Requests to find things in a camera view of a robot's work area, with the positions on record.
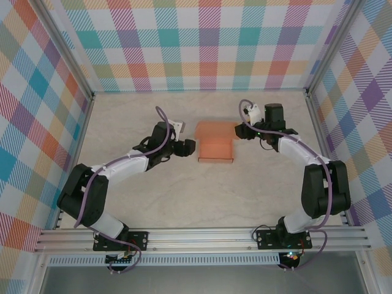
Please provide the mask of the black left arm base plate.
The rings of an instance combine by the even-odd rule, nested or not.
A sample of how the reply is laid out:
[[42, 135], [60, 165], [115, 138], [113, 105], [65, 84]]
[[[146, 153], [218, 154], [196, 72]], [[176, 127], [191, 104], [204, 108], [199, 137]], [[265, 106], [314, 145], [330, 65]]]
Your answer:
[[124, 232], [121, 232], [117, 237], [117, 240], [126, 242], [127, 244], [111, 241], [104, 237], [101, 233], [95, 233], [93, 237], [93, 251], [135, 251], [135, 249], [130, 247], [128, 243], [138, 246], [141, 251], [145, 251], [148, 244], [148, 232], [143, 231], [133, 232], [125, 230]]

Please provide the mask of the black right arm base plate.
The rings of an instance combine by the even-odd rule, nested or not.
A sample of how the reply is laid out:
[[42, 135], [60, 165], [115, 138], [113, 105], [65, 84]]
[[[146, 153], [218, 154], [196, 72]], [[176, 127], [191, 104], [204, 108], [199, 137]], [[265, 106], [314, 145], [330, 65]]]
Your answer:
[[280, 234], [276, 230], [257, 230], [256, 241], [258, 250], [312, 249], [309, 232]]

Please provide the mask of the wide aluminium base rail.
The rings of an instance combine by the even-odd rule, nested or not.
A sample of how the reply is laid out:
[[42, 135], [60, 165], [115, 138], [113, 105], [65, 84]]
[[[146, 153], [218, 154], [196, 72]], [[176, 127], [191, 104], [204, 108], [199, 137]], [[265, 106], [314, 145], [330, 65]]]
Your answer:
[[[311, 232], [312, 248], [317, 252], [327, 237], [324, 252], [370, 251], [370, 239], [363, 227], [326, 226], [322, 232]], [[149, 254], [240, 253], [257, 252], [258, 243], [252, 228], [147, 228], [146, 252]], [[57, 229], [42, 231], [35, 253], [82, 254], [93, 252], [93, 232], [88, 229]]]

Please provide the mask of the pink paper box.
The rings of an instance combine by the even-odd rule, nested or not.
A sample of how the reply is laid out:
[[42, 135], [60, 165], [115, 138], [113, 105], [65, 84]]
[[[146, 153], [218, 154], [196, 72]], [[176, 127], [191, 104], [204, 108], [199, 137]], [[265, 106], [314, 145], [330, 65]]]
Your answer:
[[200, 163], [225, 163], [234, 161], [233, 140], [236, 122], [200, 121], [195, 128], [198, 141], [198, 161]]

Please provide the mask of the grey metal panel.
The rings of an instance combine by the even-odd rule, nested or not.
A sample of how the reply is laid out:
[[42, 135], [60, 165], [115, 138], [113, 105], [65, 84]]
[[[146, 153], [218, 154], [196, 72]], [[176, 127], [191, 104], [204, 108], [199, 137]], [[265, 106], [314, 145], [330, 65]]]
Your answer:
[[285, 273], [260, 266], [51, 267], [40, 294], [368, 294], [356, 276]]

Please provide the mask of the aluminium frame post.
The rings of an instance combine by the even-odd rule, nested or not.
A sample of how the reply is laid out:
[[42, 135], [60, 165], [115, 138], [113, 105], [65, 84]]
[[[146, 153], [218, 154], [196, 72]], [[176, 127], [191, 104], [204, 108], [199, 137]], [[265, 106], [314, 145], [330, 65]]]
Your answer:
[[30, 0], [39, 17], [43, 20], [60, 54], [70, 66], [77, 83], [90, 100], [95, 100], [96, 89], [94, 82], [89, 81], [87, 74], [91, 66], [72, 27], [69, 17], [62, 6], [61, 0]]
[[343, 30], [347, 27], [346, 22], [352, 15], [352, 10], [360, 0], [336, 0], [327, 21], [322, 29], [320, 40], [317, 42], [315, 52], [312, 54], [307, 68], [307, 77], [303, 85], [304, 95], [309, 99], [317, 87], [322, 71], [337, 42], [341, 38]]

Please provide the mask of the small circuit board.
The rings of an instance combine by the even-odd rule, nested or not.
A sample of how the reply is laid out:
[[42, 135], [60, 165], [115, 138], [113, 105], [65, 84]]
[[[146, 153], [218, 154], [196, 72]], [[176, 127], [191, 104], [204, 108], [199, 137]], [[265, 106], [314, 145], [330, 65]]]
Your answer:
[[286, 267], [297, 267], [300, 264], [302, 252], [284, 252], [279, 254], [280, 264]]
[[112, 266], [129, 266], [136, 261], [138, 254], [108, 254], [105, 256], [105, 264]]

